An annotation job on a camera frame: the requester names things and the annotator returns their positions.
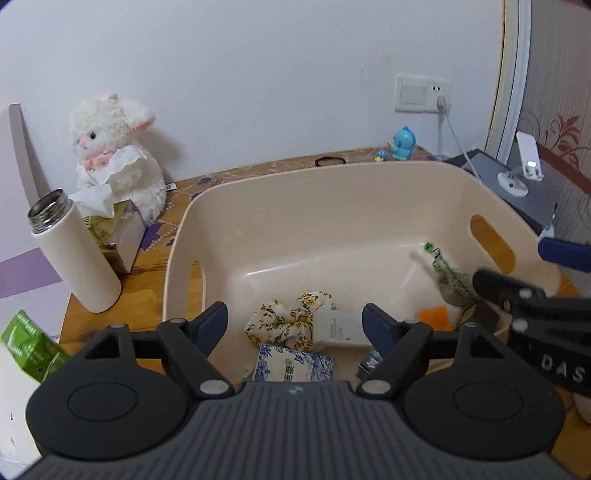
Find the orange cloth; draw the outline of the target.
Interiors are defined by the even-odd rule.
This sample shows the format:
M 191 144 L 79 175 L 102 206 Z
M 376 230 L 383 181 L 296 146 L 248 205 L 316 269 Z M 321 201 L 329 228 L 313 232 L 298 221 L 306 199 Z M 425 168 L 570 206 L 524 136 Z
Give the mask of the orange cloth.
M 421 310 L 417 314 L 417 318 L 435 331 L 453 332 L 455 330 L 448 308 L 445 306 Z

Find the clear bag green dried herbs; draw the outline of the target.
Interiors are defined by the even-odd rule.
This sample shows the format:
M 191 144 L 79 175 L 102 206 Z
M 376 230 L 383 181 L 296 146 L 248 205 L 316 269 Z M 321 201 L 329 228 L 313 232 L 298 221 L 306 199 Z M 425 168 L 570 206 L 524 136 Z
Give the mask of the clear bag green dried herbs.
M 452 266 L 441 249 L 432 242 L 425 242 L 413 249 L 410 258 L 426 269 L 448 305 L 465 308 L 479 301 L 467 274 Z

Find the white rectangular box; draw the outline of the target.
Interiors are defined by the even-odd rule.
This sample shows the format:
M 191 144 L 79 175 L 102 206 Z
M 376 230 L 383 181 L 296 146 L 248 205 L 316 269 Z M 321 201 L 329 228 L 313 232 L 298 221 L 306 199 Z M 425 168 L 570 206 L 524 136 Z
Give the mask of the white rectangular box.
M 317 350 L 328 347 L 370 348 L 360 313 L 322 307 L 312 314 L 312 343 Z

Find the blue white tissue pack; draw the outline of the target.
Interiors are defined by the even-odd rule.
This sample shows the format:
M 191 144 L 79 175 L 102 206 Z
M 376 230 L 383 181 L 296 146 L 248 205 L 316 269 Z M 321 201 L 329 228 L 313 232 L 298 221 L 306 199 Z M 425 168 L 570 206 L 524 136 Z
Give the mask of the blue white tissue pack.
M 324 382 L 334 378 L 332 357 L 264 344 L 259 348 L 253 381 Z

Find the black cube gold character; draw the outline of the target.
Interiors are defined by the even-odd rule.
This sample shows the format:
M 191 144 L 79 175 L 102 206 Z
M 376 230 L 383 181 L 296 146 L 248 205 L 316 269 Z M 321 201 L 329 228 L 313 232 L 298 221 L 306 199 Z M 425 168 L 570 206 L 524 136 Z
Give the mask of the black cube gold character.
M 496 333 L 500 321 L 500 315 L 493 310 L 486 301 L 479 300 L 473 305 L 462 310 L 455 327 L 459 331 L 466 323 L 476 323 L 490 333 Z

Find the dark grey laptop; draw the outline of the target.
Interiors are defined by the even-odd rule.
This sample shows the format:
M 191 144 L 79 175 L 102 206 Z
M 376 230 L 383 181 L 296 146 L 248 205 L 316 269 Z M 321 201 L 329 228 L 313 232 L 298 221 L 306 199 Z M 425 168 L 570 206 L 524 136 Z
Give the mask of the dark grey laptop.
M 474 166 L 482 183 L 508 203 L 538 236 L 554 235 L 558 194 L 544 173 L 537 146 L 515 142 L 508 165 L 480 150 L 472 150 L 467 156 L 471 162 L 459 155 L 446 163 L 471 174 Z

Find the white phone stand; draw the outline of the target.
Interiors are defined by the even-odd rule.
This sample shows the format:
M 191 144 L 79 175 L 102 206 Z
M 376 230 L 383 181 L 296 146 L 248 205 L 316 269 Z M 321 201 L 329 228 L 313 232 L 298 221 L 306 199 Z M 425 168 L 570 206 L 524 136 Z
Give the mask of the white phone stand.
M 544 175 L 536 139 L 530 134 L 518 131 L 516 142 L 520 163 L 511 171 L 499 173 L 497 181 L 508 194 L 523 198 L 528 194 L 525 181 L 541 182 Z

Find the floral fabric scrunchie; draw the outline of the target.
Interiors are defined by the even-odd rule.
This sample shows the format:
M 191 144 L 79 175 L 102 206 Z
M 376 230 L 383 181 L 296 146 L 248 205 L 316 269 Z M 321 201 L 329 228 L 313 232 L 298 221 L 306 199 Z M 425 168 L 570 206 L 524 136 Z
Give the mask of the floral fabric scrunchie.
M 272 345 L 311 352 L 314 346 L 314 317 L 318 310 L 335 311 L 332 294 L 312 291 L 301 294 L 294 307 L 271 298 L 252 314 L 245 335 L 256 346 Z

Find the beige plastic storage basket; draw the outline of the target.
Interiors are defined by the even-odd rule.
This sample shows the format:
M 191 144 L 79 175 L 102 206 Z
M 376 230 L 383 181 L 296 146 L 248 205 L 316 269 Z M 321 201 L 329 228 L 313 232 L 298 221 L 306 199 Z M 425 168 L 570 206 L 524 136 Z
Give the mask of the beige plastic storage basket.
M 165 319 L 186 315 L 191 269 L 200 305 L 221 301 L 229 319 L 211 363 L 232 383 L 256 364 L 245 325 L 270 299 L 291 305 L 325 291 L 339 311 L 374 303 L 398 320 L 442 305 L 426 243 L 472 274 L 494 261 L 475 239 L 481 219 L 506 242 L 510 274 L 555 294 L 560 272 L 538 254 L 538 238 L 502 199 L 469 173 L 430 162 L 358 163 L 226 183 L 187 207 L 164 282 Z

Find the tissue box with paper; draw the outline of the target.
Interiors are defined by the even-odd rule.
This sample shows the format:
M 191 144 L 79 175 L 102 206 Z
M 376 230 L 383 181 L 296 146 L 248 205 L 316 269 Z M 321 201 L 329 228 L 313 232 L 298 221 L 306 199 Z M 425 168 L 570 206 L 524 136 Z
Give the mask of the tissue box with paper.
M 129 274 L 145 233 L 135 205 L 129 199 L 116 202 L 108 184 L 79 190 L 70 199 L 113 270 Z

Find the green drink carton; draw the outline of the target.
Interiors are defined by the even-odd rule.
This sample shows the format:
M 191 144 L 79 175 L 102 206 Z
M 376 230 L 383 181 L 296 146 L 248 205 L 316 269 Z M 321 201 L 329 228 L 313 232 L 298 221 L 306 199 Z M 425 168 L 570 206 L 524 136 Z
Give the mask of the green drink carton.
M 8 322 L 1 340 L 19 368 L 39 383 L 69 360 L 69 355 L 24 310 Z

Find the white thermos bottle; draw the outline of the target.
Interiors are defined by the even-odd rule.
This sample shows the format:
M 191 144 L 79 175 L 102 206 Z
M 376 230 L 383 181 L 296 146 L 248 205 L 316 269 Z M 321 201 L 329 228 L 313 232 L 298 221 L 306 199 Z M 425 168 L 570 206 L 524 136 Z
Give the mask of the white thermos bottle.
M 82 306 L 101 313 L 114 305 L 121 283 L 73 200 L 53 190 L 30 208 L 27 218 L 40 250 Z

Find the blue bird figurine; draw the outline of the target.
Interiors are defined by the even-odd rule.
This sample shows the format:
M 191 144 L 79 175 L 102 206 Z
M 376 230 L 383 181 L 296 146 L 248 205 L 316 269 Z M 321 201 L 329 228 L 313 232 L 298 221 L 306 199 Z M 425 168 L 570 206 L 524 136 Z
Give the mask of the blue bird figurine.
M 414 153 L 417 138 L 415 133 L 408 126 L 405 126 L 394 133 L 389 145 L 394 160 L 408 161 Z

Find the white plush lamb toy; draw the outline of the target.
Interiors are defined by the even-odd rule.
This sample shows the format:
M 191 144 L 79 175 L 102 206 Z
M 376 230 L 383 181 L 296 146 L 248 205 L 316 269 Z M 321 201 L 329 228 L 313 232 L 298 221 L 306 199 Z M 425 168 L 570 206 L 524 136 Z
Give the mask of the white plush lamb toy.
M 154 121 L 148 107 L 115 93 L 82 100 L 69 115 L 77 187 L 108 185 L 116 203 L 134 204 L 145 226 L 155 222 L 166 201 L 162 169 L 137 140 Z

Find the white wall switch socket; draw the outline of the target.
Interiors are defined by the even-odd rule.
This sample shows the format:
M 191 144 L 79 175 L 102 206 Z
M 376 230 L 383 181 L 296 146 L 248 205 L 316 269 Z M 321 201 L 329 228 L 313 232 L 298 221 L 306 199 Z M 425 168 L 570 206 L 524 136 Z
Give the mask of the white wall switch socket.
M 394 85 L 394 110 L 398 112 L 440 113 L 438 99 L 451 101 L 448 80 L 426 76 L 398 75 Z

